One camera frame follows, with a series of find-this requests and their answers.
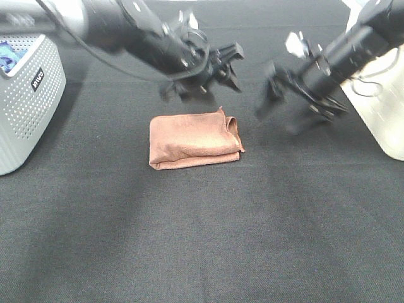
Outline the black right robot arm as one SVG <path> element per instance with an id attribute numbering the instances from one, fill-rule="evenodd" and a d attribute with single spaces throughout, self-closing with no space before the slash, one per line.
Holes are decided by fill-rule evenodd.
<path id="1" fill-rule="evenodd" d="M 307 118 L 298 125 L 307 128 L 333 121 L 347 108 L 332 93 L 371 61 L 402 44 L 403 1 L 368 1 L 352 27 L 324 49 L 312 46 L 302 33 L 290 32 L 286 49 L 304 63 L 298 69 L 269 63 L 265 100 L 256 117 L 268 116 L 291 90 L 308 103 Z"/>

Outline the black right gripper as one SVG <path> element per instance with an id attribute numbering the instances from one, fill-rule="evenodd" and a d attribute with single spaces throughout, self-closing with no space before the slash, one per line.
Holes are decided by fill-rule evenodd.
<path id="1" fill-rule="evenodd" d="M 292 121 L 287 124 L 286 130 L 292 135 L 299 135 L 315 128 L 322 123 L 322 118 L 332 121 L 348 111 L 344 104 L 330 95 L 317 96 L 293 71 L 271 61 L 268 66 L 266 93 L 263 102 L 255 110 L 255 116 L 258 119 L 265 119 L 271 115 L 284 102 L 287 89 L 303 97 L 310 109 L 293 116 Z"/>

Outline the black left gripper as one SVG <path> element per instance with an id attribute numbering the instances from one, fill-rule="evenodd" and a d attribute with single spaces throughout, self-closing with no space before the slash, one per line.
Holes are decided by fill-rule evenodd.
<path id="1" fill-rule="evenodd" d="M 169 77 L 159 88 L 159 95 L 164 101 L 179 98 L 182 101 L 214 101 L 210 91 L 213 83 L 226 86 L 235 92 L 241 92 L 237 75 L 230 62 L 243 60 L 244 49 L 240 44 L 233 44 L 218 49 L 201 49 L 201 62 L 194 67 Z"/>

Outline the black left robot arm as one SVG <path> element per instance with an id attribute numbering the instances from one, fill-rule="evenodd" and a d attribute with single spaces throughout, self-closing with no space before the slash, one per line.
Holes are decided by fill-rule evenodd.
<path id="1" fill-rule="evenodd" d="M 212 83 L 240 91 L 232 61 L 238 43 L 213 48 L 192 10 L 162 21 L 143 1 L 2 1 L 3 35 L 41 33 L 89 53 L 125 51 L 164 75 L 163 100 L 213 100 Z"/>

